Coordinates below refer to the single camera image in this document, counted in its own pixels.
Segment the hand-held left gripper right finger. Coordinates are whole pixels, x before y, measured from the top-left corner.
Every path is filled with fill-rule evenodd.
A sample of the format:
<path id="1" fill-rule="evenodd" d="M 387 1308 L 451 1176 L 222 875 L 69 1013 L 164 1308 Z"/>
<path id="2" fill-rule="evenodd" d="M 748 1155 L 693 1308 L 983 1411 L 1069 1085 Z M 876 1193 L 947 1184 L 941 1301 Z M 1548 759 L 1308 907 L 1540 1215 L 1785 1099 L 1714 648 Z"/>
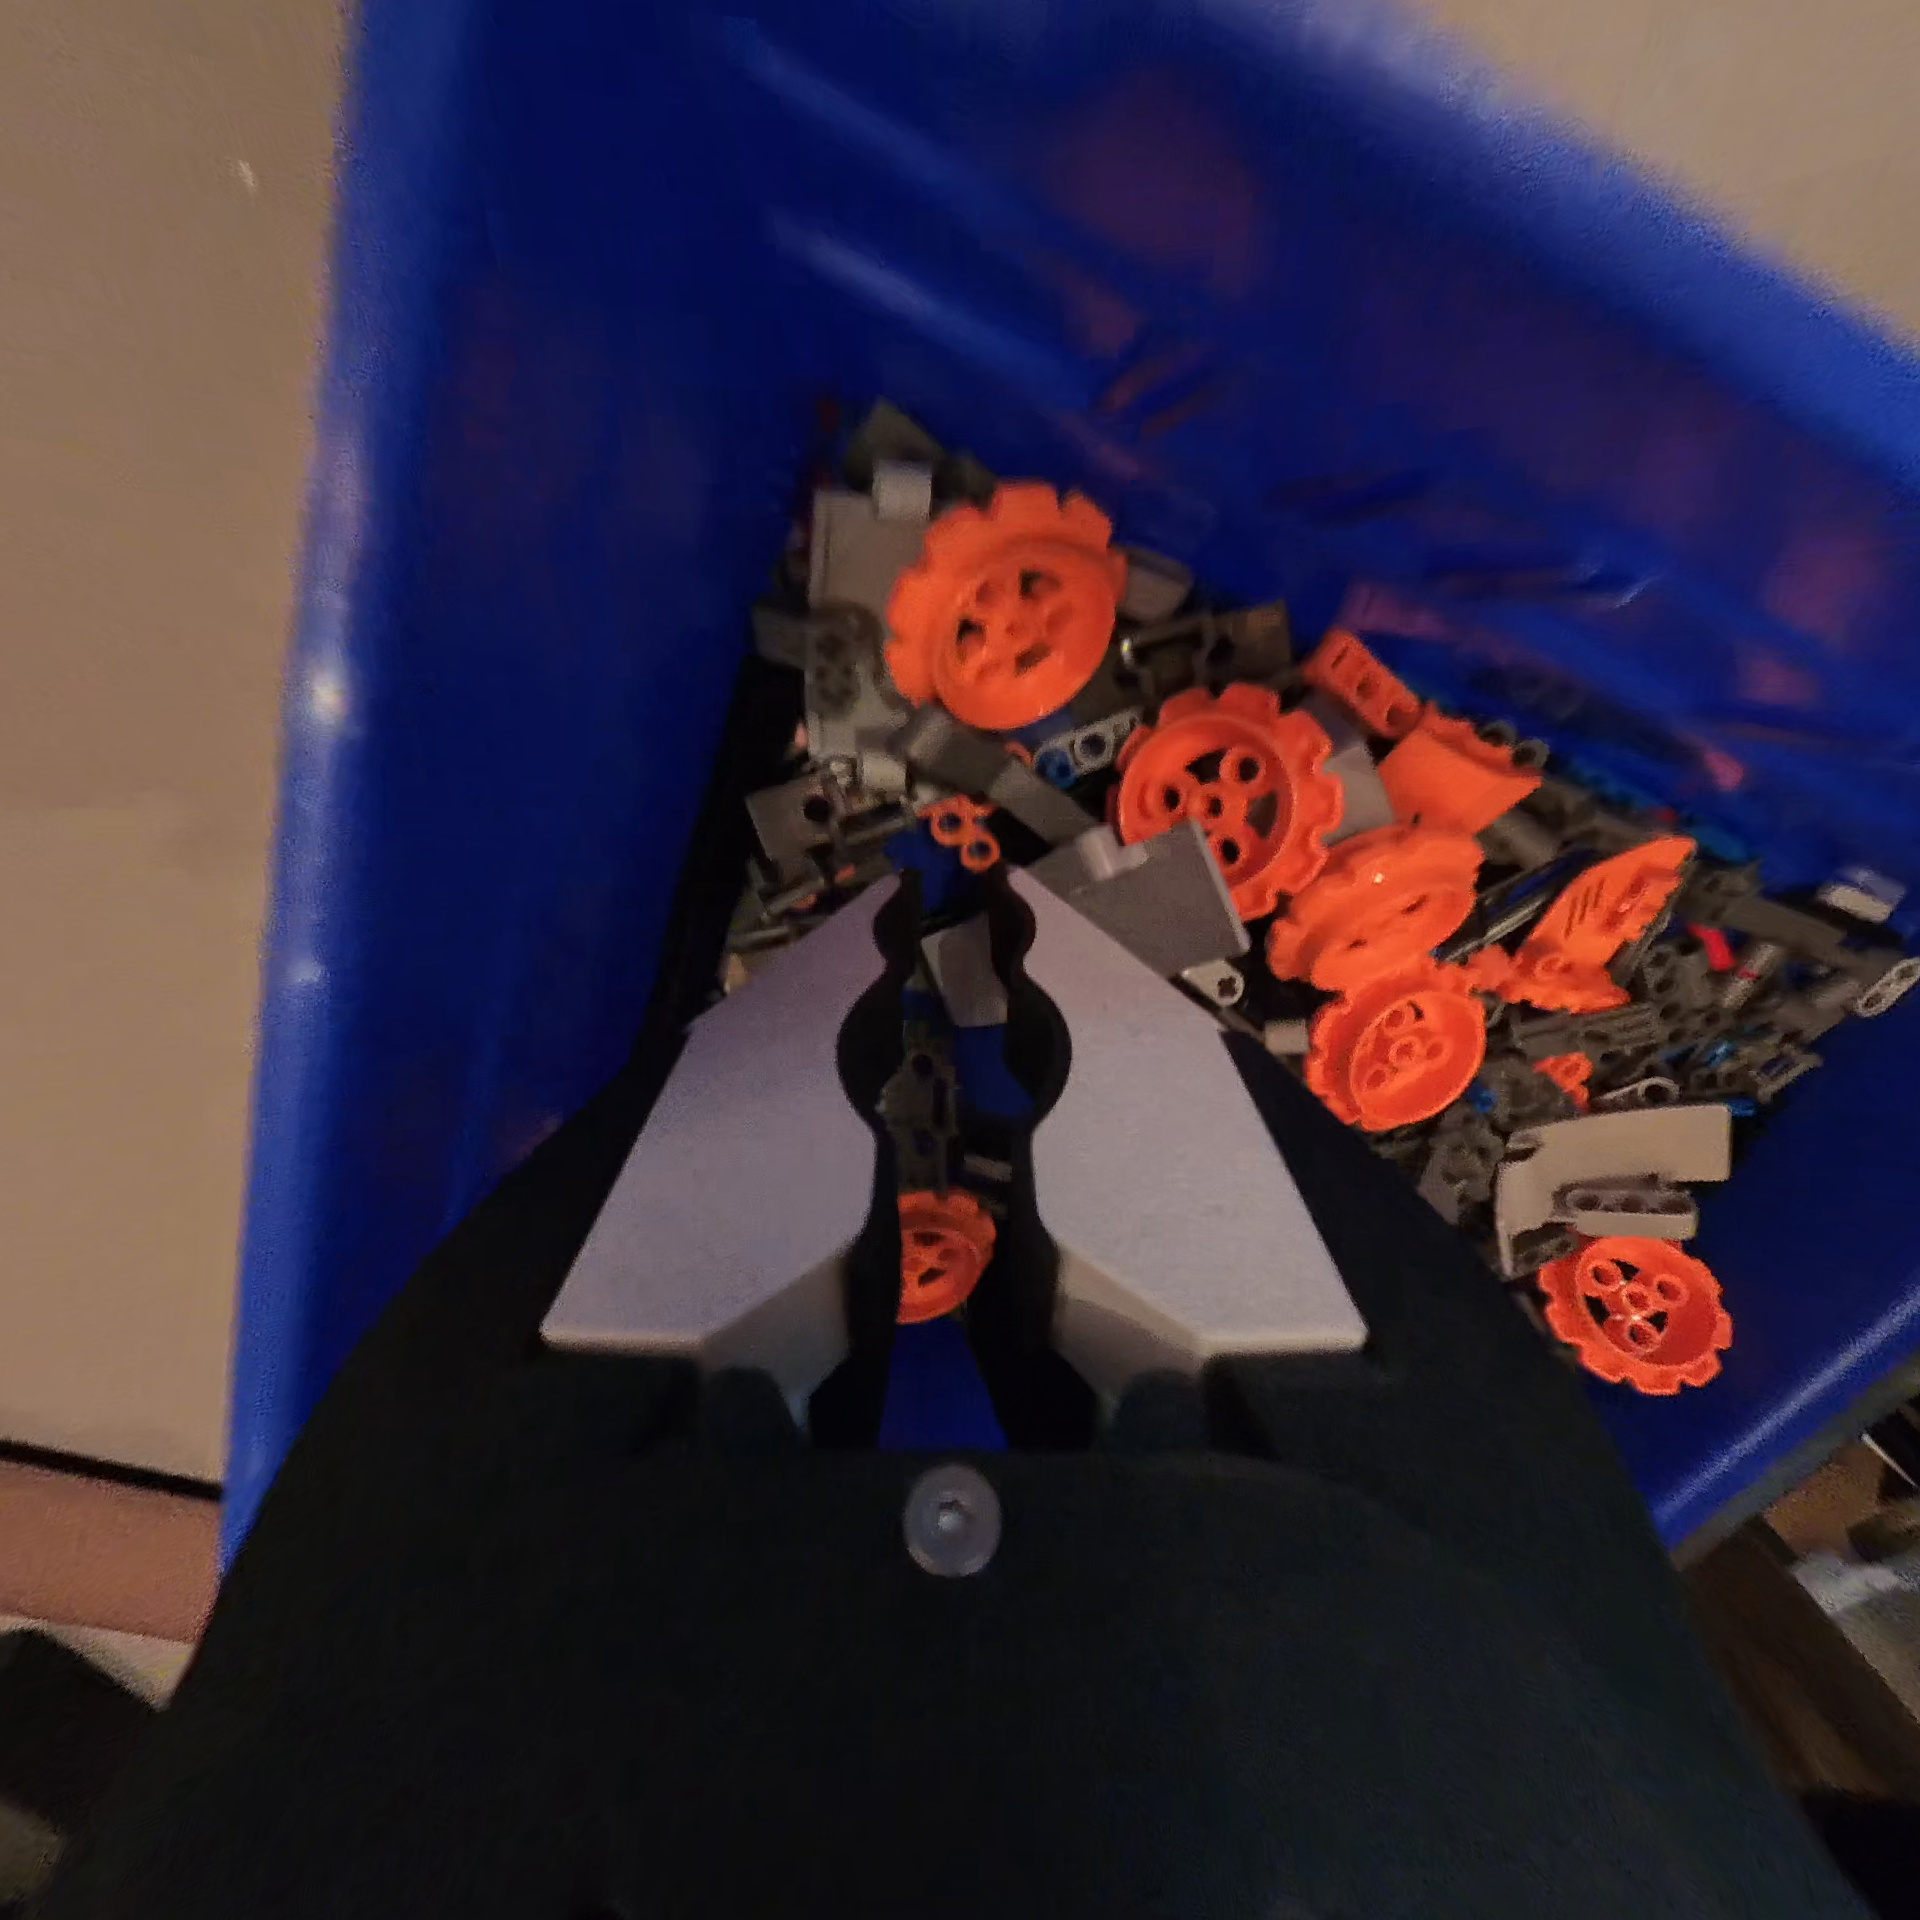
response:
<path id="1" fill-rule="evenodd" d="M 976 1128 L 1006 1239 L 976 1366 L 1006 1440 L 1100 1440 L 1135 1391 L 1362 1384 L 1370 1316 L 1228 1033 L 1030 875 L 983 891 L 1006 990 Z"/>

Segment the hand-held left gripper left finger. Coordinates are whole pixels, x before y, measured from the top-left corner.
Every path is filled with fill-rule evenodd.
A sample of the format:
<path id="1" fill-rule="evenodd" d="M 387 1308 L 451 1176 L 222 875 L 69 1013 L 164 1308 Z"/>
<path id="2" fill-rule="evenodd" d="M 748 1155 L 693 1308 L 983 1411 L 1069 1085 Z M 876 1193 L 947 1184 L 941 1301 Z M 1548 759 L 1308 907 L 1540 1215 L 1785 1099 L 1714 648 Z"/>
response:
<path id="1" fill-rule="evenodd" d="M 712 1000 L 593 1213 L 550 1353 L 770 1373 L 800 1431 L 876 1431 L 893 1284 L 893 1155 L 916 875 L 889 875 Z"/>

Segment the blue plastic bin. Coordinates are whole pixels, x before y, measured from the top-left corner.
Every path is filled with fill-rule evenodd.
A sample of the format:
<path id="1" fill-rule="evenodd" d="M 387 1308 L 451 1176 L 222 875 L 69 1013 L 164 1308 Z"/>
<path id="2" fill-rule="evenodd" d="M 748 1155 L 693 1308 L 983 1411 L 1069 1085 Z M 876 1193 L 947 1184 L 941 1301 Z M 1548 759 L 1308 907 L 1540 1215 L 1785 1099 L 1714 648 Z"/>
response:
<path id="1" fill-rule="evenodd" d="M 868 398 L 1915 935 L 1915 345 L 1409 6 L 366 6 L 333 282 L 231 1545 L 632 1062 Z"/>

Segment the pile of toy building parts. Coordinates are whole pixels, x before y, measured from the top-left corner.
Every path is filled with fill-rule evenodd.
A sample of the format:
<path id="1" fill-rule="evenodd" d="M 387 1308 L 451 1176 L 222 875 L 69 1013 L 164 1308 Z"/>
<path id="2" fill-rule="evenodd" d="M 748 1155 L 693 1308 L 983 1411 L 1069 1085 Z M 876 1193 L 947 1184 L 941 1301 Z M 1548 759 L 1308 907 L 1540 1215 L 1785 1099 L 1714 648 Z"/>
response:
<path id="1" fill-rule="evenodd" d="M 901 1328 L 986 1270 L 959 1184 L 952 1039 L 1006 1022 L 983 881 L 1030 875 L 1466 1231 L 1507 1300 L 1600 1384 L 1686 1398 L 1732 1353 L 1701 1193 L 1834 1022 L 1915 996 L 1901 891 L 1775 893 L 1686 807 L 1577 783 L 1489 708 L 1408 689 L 1370 637 L 1211 603 L 1046 481 L 995 481 L 876 398 L 817 481 L 753 648 L 800 678 L 789 771 L 748 798 L 753 869 L 716 990 L 901 852 L 947 852 L 901 1078 Z M 1690 835 L 1609 990 L 1512 957 L 1600 863 Z"/>

